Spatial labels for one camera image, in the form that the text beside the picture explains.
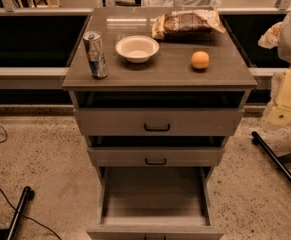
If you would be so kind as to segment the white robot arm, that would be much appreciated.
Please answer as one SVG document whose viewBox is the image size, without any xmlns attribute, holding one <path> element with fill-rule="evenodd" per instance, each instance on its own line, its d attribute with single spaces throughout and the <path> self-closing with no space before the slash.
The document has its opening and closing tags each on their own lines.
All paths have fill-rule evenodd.
<svg viewBox="0 0 291 240">
<path fill-rule="evenodd" d="M 278 57 L 289 63 L 284 73 L 273 74 L 271 100 L 263 113 L 267 126 L 284 127 L 291 122 L 291 11 L 261 36 L 258 45 L 267 49 L 277 47 Z"/>
</svg>

